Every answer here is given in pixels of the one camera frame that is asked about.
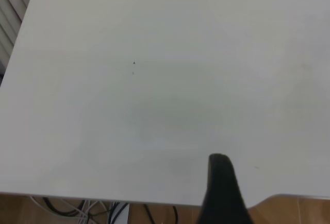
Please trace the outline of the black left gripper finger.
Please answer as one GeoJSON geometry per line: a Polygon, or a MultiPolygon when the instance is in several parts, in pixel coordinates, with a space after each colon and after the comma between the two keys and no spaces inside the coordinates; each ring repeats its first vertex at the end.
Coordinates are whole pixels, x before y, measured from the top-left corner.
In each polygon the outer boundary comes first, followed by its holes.
{"type": "Polygon", "coordinates": [[[197,223],[252,223],[228,156],[209,156],[207,190],[197,223]]]}

